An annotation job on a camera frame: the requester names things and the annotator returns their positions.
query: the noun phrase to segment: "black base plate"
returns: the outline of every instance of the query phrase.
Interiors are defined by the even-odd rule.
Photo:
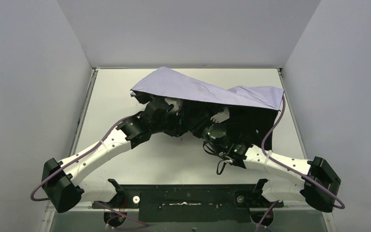
[[[237,203],[236,195],[247,195],[251,185],[121,185],[127,199],[125,208],[138,208],[139,220],[146,222],[212,222],[234,220],[250,222],[248,207],[269,207],[262,196],[245,197]],[[140,196],[140,204],[132,202]]]

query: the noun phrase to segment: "screw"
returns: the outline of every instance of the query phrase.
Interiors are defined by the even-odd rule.
[[[133,203],[138,204],[140,202],[140,197],[139,196],[134,196],[133,197]]]
[[[238,203],[243,203],[244,202],[244,196],[238,196],[237,197],[237,202]]]

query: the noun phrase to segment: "gray wall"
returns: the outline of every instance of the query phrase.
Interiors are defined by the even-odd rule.
[[[371,231],[371,1],[322,0],[283,76],[308,156],[342,178],[339,231]]]
[[[92,66],[282,67],[320,0],[58,0]]]
[[[29,194],[70,151],[90,73],[56,0],[0,0],[0,231],[39,231]]]

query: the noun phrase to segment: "black mount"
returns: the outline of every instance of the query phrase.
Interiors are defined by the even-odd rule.
[[[261,196],[262,186],[267,180],[257,184],[241,185],[122,185],[120,193],[126,199],[125,209],[139,209],[139,220],[146,222],[214,222],[234,220],[237,223],[251,221],[249,208],[268,208],[271,202]],[[237,201],[244,196],[242,203]],[[140,196],[140,203],[132,202]],[[104,214],[105,219],[114,214]]]
[[[60,166],[61,163],[56,162],[54,158],[46,161],[43,166],[42,181],[58,170]],[[71,175],[66,175],[65,172],[62,171],[42,186],[58,213],[64,213],[75,207],[80,202],[82,194],[85,192],[79,186],[75,186],[71,182],[71,179]],[[122,201],[120,193],[123,192],[123,189],[115,180],[108,179],[108,181],[112,183],[118,194],[106,204],[110,207],[115,207]]]
[[[131,149],[148,141],[152,134],[164,132],[170,136],[179,137],[187,132],[180,127],[181,114],[170,114],[173,105],[168,105],[164,98],[152,99],[143,112],[123,120],[117,130],[122,130],[131,142]]]
[[[336,196],[341,185],[341,179],[329,163],[321,157],[315,157],[313,161],[308,161],[308,164],[311,166],[308,177],[327,188]],[[301,194],[305,197],[308,205],[313,208],[326,213],[332,212],[335,199],[311,182],[305,180]]]

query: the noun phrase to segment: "black wire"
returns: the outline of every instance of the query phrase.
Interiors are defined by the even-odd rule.
[[[213,155],[213,156],[218,156],[216,153],[215,153],[215,151],[213,150],[213,149],[211,149],[211,148],[209,148],[208,146],[207,146],[207,142],[203,142],[203,144],[202,144],[202,149],[204,149],[204,151],[205,151],[205,153],[207,153],[207,154],[209,154],[209,155]]]
[[[224,168],[225,168],[225,165],[227,164],[227,163],[223,163],[223,167],[221,168],[221,171],[218,171],[218,168],[220,167],[220,163],[222,162],[222,161],[226,161],[226,159],[222,159],[222,160],[220,160],[219,162],[218,162],[218,164],[217,164],[217,170],[215,171],[215,173],[217,173],[217,175],[221,175],[222,173],[223,173],[223,171],[224,171]]]

